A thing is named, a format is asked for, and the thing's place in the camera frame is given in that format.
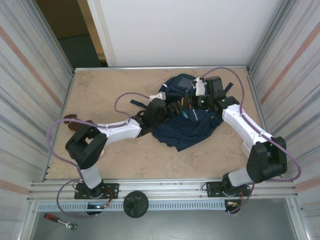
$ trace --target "beige work surface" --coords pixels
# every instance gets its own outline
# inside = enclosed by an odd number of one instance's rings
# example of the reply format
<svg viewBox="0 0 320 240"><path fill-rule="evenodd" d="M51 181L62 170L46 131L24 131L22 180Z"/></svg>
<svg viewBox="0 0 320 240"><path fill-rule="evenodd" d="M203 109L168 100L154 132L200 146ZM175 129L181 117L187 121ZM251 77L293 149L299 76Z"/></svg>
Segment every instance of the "beige work surface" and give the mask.
<svg viewBox="0 0 320 240"><path fill-rule="evenodd" d="M181 69L106 69L77 71L66 106L65 115L77 114L82 120L108 124L124 121L126 116L116 113L114 102L125 92L155 95L161 85L178 74L201 76L207 68ZM258 114L252 98L244 69L234 69L240 76L245 90L244 109L258 123ZM236 77L223 69L212 72L220 76L223 86L234 83L227 96L241 100L241 88ZM118 109L135 115L140 107L130 103L131 99L148 104L148 100L137 96L124 96ZM67 125L62 124L54 146L56 153L68 160L65 144L73 135ZM213 134L202 142L180 152L175 147L160 143L151 133L134 139L114 142L104 148L97 165L102 178L207 178L222 177L223 174L246 165L247 159L240 149L242 139L227 123L223 122ZM48 179L74 179L78 177L73 166L56 158L52 159Z"/></svg>

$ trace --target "navy blue cloth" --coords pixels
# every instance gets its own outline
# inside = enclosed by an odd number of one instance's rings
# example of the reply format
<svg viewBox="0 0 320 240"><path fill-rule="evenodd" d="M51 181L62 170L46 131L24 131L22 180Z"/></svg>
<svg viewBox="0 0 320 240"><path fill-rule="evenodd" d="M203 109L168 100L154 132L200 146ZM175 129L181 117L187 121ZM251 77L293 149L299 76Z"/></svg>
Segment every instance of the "navy blue cloth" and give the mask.
<svg viewBox="0 0 320 240"><path fill-rule="evenodd" d="M192 86L194 79L194 76L180 74L165 82L159 92L165 92L166 104L180 101L183 96L195 93L196 90ZM225 92L232 85L229 83ZM131 103L145 108L143 103L135 100L131 100ZM223 120L211 110L184 109L178 116L155 126L151 133L159 142L176 147L179 152L208 138L222 122Z"/></svg>

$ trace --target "white plastic part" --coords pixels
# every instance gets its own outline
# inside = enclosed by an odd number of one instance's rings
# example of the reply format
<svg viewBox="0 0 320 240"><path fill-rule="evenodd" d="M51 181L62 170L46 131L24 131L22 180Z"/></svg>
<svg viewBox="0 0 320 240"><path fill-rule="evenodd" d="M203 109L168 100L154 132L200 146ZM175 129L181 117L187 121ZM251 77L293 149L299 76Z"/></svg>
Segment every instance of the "white plastic part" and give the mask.
<svg viewBox="0 0 320 240"><path fill-rule="evenodd" d="M206 94L206 88L205 88L205 84L204 82L200 79L200 77L197 77L195 80L195 85L193 86L193 88L195 88L195 95L199 96L199 95L205 95Z"/></svg>
<svg viewBox="0 0 320 240"><path fill-rule="evenodd" d="M127 121L121 121L121 122L116 122L111 124L99 124L101 126L107 127L107 128L98 128L99 131L103 134L106 134L106 137L108 138L105 145L108 145L110 143L113 143L122 139L134 139L139 135L141 131L141 127L139 123L134 119L131 119L130 122L124 126L108 128L109 126L121 125L126 122Z"/></svg>
<svg viewBox="0 0 320 240"><path fill-rule="evenodd" d="M248 159L249 156L250 156L250 149L249 147L247 146L247 144L245 142L243 142L241 145L240 145L240 149L242 150L242 152L244 153L244 155L246 156L246 158Z"/></svg>
<svg viewBox="0 0 320 240"><path fill-rule="evenodd" d="M158 92L157 95L151 95L149 96L149 101L152 101L153 99L162 99L166 100L166 94L163 91Z"/></svg>
<svg viewBox="0 0 320 240"><path fill-rule="evenodd" d="M272 138L272 135L258 126L255 121L253 121L245 113L245 111L243 111L242 114L245 115L246 119L248 119L255 128L261 131L263 135L268 138ZM222 119L235 129L235 131L244 140L246 146L250 151L252 146L255 145L256 142L264 143L267 141L263 137L261 137L255 130L253 130L248 123L245 122L245 120L240 115L240 105L238 104L230 105L227 109L224 109L222 112Z"/></svg>
<svg viewBox="0 0 320 240"><path fill-rule="evenodd" d="M94 164L93 166L82 169L81 170L83 181L87 185L88 188L94 189L96 186L98 186L102 179L99 175L97 164Z"/></svg>
<svg viewBox="0 0 320 240"><path fill-rule="evenodd" d="M241 186L243 184L252 183L252 179L249 177L247 168L244 166L238 170L232 171L228 174L229 180L234 187Z"/></svg>

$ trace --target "metal enclosure wall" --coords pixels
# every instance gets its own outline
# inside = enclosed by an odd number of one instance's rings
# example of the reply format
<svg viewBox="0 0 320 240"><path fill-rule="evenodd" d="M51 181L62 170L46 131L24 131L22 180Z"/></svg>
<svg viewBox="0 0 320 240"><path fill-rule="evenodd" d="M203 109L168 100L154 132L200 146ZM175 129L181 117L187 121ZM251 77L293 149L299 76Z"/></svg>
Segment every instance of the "metal enclosure wall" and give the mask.
<svg viewBox="0 0 320 240"><path fill-rule="evenodd" d="M320 1L291 1L268 48L250 67L269 131L284 137L302 166L295 186L315 239L320 238L319 33ZM290 161L288 175L296 173Z"/></svg>
<svg viewBox="0 0 320 240"><path fill-rule="evenodd" d="M19 237L32 181L47 167L72 69L32 1L0 3L0 239Z"/></svg>
<svg viewBox="0 0 320 240"><path fill-rule="evenodd" d="M283 0L88 0L109 67L247 65Z"/></svg>

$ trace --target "orange stripe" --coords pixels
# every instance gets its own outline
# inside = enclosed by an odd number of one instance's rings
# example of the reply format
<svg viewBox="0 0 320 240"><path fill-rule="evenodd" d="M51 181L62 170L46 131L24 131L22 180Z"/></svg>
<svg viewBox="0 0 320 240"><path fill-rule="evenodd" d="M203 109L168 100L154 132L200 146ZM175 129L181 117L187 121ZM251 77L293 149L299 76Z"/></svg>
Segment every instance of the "orange stripe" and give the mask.
<svg viewBox="0 0 320 240"><path fill-rule="evenodd" d="M59 107L62 106L62 102L59 98L54 94L54 92L50 89L50 87L46 84L46 82L39 75L37 70L32 66L32 64L28 61L25 55L19 50L17 45L12 41L9 35L5 32L5 30L0 25L0 36L6 42L6 44L12 49L12 51L17 55L17 57L21 60L21 62L25 65L27 69L29 69L30 73L35 77L36 80L42 85L42 87L46 90L46 92L53 98L53 100L58 104Z"/></svg>
<svg viewBox="0 0 320 240"><path fill-rule="evenodd" d="M301 47L298 49L294 57L291 59L291 61L288 63L288 65L282 70L280 75L276 78L274 83L271 85L269 90L266 92L266 94L261 99L261 103L264 104L266 99L269 97L271 92L276 88L276 86L280 83L280 81L284 78L284 76L288 73L290 68L293 66L293 64L297 61L297 59L304 53L304 51L309 47L309 45L313 42L313 40L316 38L316 36L320 32L320 22L315 26L315 28L312 30L312 32L309 34L309 36L304 40Z"/></svg>
<svg viewBox="0 0 320 240"><path fill-rule="evenodd" d="M309 203L304 203L303 206L307 205L319 205L320 201L314 201L314 202L309 202Z"/></svg>
<svg viewBox="0 0 320 240"><path fill-rule="evenodd" d="M307 190L307 189L317 187L317 186L320 186L320 177L312 178L308 181L299 183L299 184L295 185L295 189L297 191L302 191L302 190Z"/></svg>
<svg viewBox="0 0 320 240"><path fill-rule="evenodd" d="M10 183L7 181L3 181L3 180L0 180L0 189L9 190L11 192L16 192L16 193L24 194L24 195L29 194L29 189L22 187L22 186L18 186L16 184L13 184L13 183Z"/></svg>

